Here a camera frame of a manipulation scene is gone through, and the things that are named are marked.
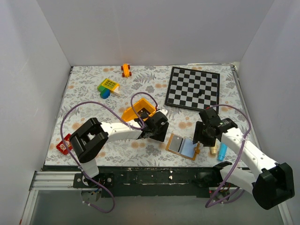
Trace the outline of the dark credit card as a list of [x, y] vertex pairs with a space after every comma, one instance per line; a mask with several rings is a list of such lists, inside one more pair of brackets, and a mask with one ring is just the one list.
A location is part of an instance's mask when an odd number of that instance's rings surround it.
[[179, 152], [180, 148], [181, 148], [182, 142], [183, 142], [183, 138], [182, 137], [174, 135], [172, 137], [171, 142], [170, 142], [169, 150], [174, 151], [174, 152]]
[[141, 118], [149, 117], [155, 110], [153, 108], [143, 107], [138, 111], [138, 114]]

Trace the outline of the tan leather card holder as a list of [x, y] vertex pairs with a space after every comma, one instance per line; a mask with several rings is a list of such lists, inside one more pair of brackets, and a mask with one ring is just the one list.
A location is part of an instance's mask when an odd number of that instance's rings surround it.
[[182, 137], [183, 142], [181, 144], [180, 151], [174, 152], [174, 151], [169, 150], [169, 145], [170, 145], [170, 142], [174, 135], [176, 135], [176, 134], [174, 134], [174, 133], [171, 134], [165, 150], [169, 151], [171, 153], [174, 153], [176, 155], [179, 155], [181, 157], [187, 158], [189, 160], [195, 161], [197, 155], [200, 154], [200, 143], [193, 144], [192, 140]]

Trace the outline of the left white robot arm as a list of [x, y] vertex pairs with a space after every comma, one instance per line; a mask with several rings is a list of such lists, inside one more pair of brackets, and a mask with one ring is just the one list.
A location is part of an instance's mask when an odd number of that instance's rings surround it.
[[97, 118], [91, 118], [85, 122], [69, 139], [80, 166], [85, 172], [84, 183], [91, 188], [99, 184], [100, 176], [96, 156], [105, 143], [146, 138], [163, 142], [169, 126], [167, 114], [168, 111], [165, 109], [158, 110], [153, 116], [146, 119], [145, 127], [142, 130], [131, 128], [132, 126], [142, 127], [138, 119], [129, 121], [129, 126], [122, 122], [101, 123]]

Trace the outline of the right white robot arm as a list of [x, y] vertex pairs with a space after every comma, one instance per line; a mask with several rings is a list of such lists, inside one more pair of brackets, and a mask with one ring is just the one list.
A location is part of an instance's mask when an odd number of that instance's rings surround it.
[[202, 180], [210, 180], [217, 186], [231, 183], [249, 192], [263, 209], [269, 210], [295, 196], [293, 170], [287, 163], [278, 163], [265, 155], [230, 118], [220, 119], [213, 108], [199, 113], [201, 121], [195, 126], [193, 143], [205, 147], [214, 146], [216, 140], [225, 144], [237, 154], [250, 169], [249, 172], [237, 168], [237, 163], [221, 162], [212, 168], [210, 175]]

